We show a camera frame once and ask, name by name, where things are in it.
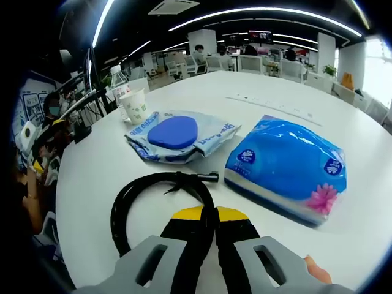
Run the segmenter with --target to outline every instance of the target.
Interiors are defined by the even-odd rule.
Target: poster
[[[20,96],[15,107],[12,121],[14,136],[21,132],[26,121],[31,121],[35,126],[43,123],[45,117],[43,103],[46,96],[55,89],[55,81],[37,73],[30,73],[30,78],[20,89]]]

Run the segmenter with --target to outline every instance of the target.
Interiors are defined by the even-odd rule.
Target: plastic bottle
[[[125,75],[121,72],[121,66],[113,66],[110,69],[111,73],[111,85],[110,89],[113,92],[113,95],[116,99],[117,108],[120,111],[121,118],[123,121],[130,122],[127,112],[124,109],[123,104],[120,101],[120,98],[130,92],[128,80]]]

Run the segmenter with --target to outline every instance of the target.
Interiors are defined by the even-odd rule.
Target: potted plant
[[[329,75],[331,78],[334,78],[336,76],[336,69],[333,66],[325,66],[323,68],[323,73]]]
[[[314,70],[314,68],[316,67],[314,64],[307,64],[306,66],[310,70]]]
[[[272,77],[278,77],[279,76],[279,66],[277,66],[277,64],[273,64],[271,66],[271,76]]]

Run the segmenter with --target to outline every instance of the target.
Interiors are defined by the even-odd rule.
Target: white pillar
[[[191,54],[195,51],[196,45],[203,45],[205,55],[208,53],[216,53],[217,43],[215,31],[210,29],[201,29],[199,31],[190,32],[188,34],[188,39],[189,51]]]
[[[338,81],[348,72],[352,74],[355,89],[362,89],[365,76],[365,48],[365,42],[361,42],[339,50]]]
[[[151,56],[151,52],[143,54],[143,67],[147,72],[150,72],[154,69],[153,57]]]
[[[335,38],[320,32],[318,41],[318,73],[323,73],[325,66],[334,66],[335,63]]]

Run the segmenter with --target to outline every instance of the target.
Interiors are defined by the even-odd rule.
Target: paper cup
[[[144,88],[125,94],[120,101],[133,124],[140,124],[149,117]]]

